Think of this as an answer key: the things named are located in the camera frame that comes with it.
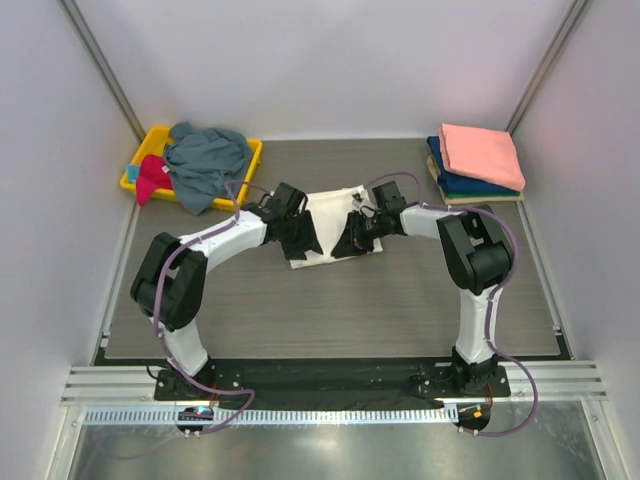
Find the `cream white t shirt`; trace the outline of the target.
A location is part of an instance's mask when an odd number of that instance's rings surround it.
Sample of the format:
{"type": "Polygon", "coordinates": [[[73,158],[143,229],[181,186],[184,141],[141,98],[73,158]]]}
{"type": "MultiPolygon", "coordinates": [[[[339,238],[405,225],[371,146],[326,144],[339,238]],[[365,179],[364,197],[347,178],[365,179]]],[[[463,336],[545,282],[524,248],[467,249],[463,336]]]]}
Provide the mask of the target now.
{"type": "Polygon", "coordinates": [[[334,249],[345,232],[348,214],[358,211],[372,216],[374,208],[375,204],[370,200],[363,185],[309,194],[307,210],[311,213],[322,253],[306,251],[305,259],[289,261],[291,269],[330,264],[367,255],[367,251],[354,247],[349,239],[346,239],[347,245],[340,247],[337,253],[334,253],[334,249]]]}

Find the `yellow plastic bin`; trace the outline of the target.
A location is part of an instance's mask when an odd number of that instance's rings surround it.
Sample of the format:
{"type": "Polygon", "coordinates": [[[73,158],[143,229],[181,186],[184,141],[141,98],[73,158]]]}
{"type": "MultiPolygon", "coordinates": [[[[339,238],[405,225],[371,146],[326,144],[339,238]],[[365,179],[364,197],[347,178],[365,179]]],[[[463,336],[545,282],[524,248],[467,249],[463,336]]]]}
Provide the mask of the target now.
{"type": "MultiPolygon", "coordinates": [[[[242,182],[236,184],[235,200],[239,206],[247,200],[249,184],[254,180],[263,152],[261,140],[248,138],[247,143],[252,155],[242,182]]],[[[120,187],[132,193],[140,206],[150,199],[179,202],[170,185],[168,173],[161,171],[162,155],[169,144],[173,144],[170,127],[152,127],[120,178],[120,187]]]]}

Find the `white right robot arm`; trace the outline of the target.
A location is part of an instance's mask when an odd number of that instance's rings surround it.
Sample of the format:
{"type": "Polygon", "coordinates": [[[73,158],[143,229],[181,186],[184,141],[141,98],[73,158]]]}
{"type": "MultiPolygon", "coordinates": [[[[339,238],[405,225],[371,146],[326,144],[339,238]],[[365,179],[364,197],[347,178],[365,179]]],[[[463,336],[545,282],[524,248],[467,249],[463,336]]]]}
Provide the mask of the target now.
{"type": "Polygon", "coordinates": [[[458,393],[483,391],[497,376],[499,354],[493,341],[498,303],[515,263],[513,243],[490,210],[449,209],[409,203],[397,184],[372,190],[374,205],[355,196],[344,230],[331,255],[362,256],[389,235],[438,240],[447,271],[460,293],[459,333],[451,353],[449,381],[458,393]]]}

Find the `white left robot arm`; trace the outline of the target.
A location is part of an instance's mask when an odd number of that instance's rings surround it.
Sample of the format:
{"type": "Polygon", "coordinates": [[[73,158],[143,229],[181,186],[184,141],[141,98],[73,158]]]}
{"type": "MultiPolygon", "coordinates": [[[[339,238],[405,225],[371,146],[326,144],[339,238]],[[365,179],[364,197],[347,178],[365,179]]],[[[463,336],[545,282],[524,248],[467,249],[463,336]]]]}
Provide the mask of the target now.
{"type": "Polygon", "coordinates": [[[175,237],[163,232],[152,240],[131,286],[131,298],[149,315],[177,387],[198,400],[216,394],[210,357],[196,325],[207,274],[232,257],[270,242],[285,258],[320,253],[308,196],[280,183],[259,202],[237,205],[234,214],[199,232],[175,237]]]}

